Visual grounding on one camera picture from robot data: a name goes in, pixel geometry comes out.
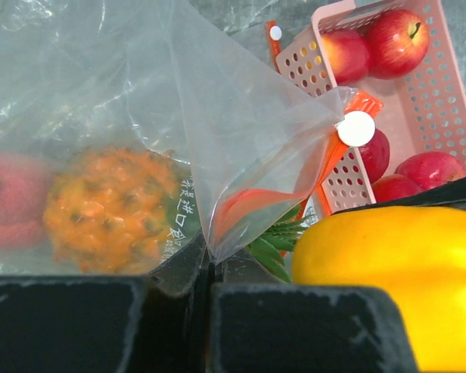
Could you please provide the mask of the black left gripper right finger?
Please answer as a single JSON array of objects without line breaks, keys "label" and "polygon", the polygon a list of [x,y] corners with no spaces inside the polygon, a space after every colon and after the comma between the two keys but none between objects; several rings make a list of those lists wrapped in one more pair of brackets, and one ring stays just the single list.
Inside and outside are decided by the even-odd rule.
[{"label": "black left gripper right finger", "polygon": [[213,372],[416,372],[402,316],[377,288],[278,281],[242,250],[211,287]]}]

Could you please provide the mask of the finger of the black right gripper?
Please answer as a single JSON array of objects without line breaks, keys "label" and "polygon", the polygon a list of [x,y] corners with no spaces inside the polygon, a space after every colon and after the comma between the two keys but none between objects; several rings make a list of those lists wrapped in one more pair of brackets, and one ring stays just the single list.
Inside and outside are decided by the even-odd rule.
[{"label": "finger of the black right gripper", "polygon": [[416,206],[416,207],[452,207],[466,211],[466,177],[449,182],[443,186],[418,193],[411,197],[404,197],[387,202],[365,204],[364,206],[348,208],[337,211],[337,214],[349,211],[361,211],[366,209],[390,206]]}]

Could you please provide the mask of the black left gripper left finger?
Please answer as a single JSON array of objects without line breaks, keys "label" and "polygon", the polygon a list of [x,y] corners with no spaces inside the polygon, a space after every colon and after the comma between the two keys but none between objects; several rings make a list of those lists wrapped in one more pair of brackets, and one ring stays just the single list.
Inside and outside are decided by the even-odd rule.
[{"label": "black left gripper left finger", "polygon": [[0,372],[201,372],[202,235],[147,274],[0,276]]}]

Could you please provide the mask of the yellow toy bell pepper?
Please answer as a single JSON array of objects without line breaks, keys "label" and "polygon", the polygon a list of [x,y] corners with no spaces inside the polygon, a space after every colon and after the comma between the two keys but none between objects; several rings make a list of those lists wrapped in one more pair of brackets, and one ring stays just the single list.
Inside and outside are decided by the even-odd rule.
[{"label": "yellow toy bell pepper", "polygon": [[386,291],[420,370],[466,372],[466,211],[379,207],[334,214],[300,237],[292,276],[297,284]]}]

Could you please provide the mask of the orange toy pineapple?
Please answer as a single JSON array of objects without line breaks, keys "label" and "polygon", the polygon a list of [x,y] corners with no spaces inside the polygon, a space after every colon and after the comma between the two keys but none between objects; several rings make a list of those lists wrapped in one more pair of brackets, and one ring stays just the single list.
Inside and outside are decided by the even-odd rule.
[{"label": "orange toy pineapple", "polygon": [[54,258],[86,273],[156,268],[201,230],[188,167],[150,150],[84,150],[47,197],[43,224]]}]

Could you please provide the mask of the clear zip bag orange zipper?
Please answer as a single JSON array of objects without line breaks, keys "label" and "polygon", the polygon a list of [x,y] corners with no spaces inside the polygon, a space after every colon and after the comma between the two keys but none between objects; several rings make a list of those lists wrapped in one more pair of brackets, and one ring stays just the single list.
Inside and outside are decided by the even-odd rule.
[{"label": "clear zip bag orange zipper", "polygon": [[[300,202],[374,135],[365,101],[309,96],[186,1],[0,1],[0,152],[51,164],[47,197],[84,150],[169,155],[193,178],[215,263],[246,248],[285,274]],[[43,232],[0,249],[0,274],[85,273]]]}]

